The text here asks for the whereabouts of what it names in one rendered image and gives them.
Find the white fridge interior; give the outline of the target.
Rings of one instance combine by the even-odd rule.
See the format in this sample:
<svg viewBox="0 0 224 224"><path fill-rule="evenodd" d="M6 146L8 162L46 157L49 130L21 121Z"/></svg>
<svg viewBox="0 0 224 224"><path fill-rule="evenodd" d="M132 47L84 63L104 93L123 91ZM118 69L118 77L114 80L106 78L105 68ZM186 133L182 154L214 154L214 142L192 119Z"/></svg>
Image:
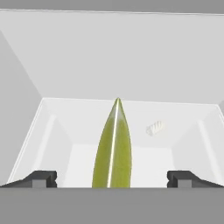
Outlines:
<svg viewBox="0 0 224 224"><path fill-rule="evenodd" d="M224 16L0 10L0 185L52 170L91 187L116 98L131 186L170 170L224 185Z"/></svg>

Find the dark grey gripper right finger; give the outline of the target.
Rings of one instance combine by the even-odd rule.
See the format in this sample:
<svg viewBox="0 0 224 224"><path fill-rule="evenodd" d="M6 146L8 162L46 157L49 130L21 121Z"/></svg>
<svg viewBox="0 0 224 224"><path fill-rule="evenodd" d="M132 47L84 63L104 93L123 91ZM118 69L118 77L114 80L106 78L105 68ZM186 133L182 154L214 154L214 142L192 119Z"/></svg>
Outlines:
<svg viewBox="0 0 224 224"><path fill-rule="evenodd" d="M168 188L224 188L219 185L197 177L191 171L168 171Z"/></svg>

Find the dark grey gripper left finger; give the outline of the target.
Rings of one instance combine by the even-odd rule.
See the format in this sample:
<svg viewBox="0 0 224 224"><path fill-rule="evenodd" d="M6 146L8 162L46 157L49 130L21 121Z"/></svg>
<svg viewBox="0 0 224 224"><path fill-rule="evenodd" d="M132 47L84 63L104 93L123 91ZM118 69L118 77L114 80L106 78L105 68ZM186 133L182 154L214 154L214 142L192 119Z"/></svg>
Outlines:
<svg viewBox="0 0 224 224"><path fill-rule="evenodd" d="M2 188L56 188L56 171L33 171L27 177L2 185Z"/></svg>

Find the small white ribbed object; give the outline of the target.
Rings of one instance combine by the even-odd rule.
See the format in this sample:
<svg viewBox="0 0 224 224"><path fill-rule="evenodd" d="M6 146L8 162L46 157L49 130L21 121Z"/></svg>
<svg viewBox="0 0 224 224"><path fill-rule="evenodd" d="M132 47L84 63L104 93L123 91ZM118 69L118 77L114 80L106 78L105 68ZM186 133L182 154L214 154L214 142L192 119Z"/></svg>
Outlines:
<svg viewBox="0 0 224 224"><path fill-rule="evenodd" d="M153 137L159 133L164 128L164 126L165 124L162 121L156 121L146 128L146 133Z"/></svg>

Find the yellow-green lemon wedge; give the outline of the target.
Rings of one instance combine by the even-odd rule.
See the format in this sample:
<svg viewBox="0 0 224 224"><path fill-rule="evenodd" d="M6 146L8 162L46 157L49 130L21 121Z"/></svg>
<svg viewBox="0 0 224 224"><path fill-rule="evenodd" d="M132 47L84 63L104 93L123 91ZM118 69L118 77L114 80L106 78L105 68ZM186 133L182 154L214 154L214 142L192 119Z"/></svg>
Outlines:
<svg viewBox="0 0 224 224"><path fill-rule="evenodd" d="M94 161L93 188L129 188L132 168L130 131L122 101L116 98L101 133Z"/></svg>

